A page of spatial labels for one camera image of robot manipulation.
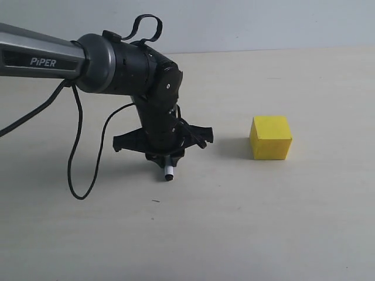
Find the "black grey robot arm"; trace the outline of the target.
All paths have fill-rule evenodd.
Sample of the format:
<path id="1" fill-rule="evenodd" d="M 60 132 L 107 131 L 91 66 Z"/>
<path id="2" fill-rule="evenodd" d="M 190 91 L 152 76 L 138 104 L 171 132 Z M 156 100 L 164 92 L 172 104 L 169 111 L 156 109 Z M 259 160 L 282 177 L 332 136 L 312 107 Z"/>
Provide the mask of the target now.
<path id="1" fill-rule="evenodd" d="M 66 41 L 2 24 L 1 75 L 62 78 L 87 93 L 129 95 L 141 127 L 114 137 L 114 150 L 144 153 L 160 166 L 167 156 L 175 165 L 185 154 L 176 119 L 182 72 L 147 45 L 123 43 L 107 31 Z"/>

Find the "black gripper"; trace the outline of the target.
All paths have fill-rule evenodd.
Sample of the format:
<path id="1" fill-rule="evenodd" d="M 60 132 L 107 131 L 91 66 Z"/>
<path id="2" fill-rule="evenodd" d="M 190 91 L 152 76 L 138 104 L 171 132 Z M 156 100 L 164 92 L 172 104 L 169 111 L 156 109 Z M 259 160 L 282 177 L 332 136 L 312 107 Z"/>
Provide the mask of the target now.
<path id="1" fill-rule="evenodd" d="M 144 123 L 144 130 L 149 145 L 145 153 L 146 159 L 159 167 L 165 167 L 165 158 L 170 156 L 170 165 L 176 167 L 185 155 L 185 150 L 181 148 L 183 138 L 177 121 L 171 116 L 151 118 Z"/>

